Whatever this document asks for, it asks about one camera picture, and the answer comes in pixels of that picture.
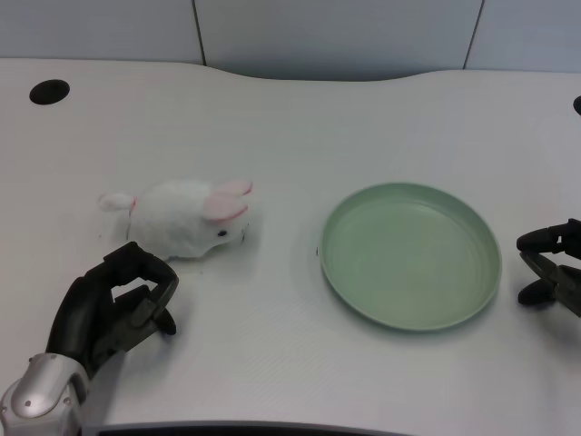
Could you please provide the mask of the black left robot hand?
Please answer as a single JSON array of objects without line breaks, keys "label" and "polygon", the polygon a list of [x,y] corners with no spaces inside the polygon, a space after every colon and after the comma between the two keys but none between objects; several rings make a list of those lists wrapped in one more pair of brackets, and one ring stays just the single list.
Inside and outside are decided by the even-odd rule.
[{"label": "black left robot hand", "polygon": [[45,351],[79,362],[93,378],[117,352],[128,352],[157,332],[176,333],[167,304],[178,283],[165,261],[127,243],[73,282]]}]

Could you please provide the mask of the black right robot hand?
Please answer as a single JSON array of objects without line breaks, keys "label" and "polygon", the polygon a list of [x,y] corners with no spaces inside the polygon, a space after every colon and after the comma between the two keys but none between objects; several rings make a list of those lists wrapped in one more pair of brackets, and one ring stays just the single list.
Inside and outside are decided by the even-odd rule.
[{"label": "black right robot hand", "polygon": [[538,279],[523,288],[517,296],[526,307],[548,306],[559,302],[580,317],[580,270],[557,265],[545,253],[564,253],[580,259],[580,221],[566,223],[526,233],[517,239],[517,249],[525,264]]}]

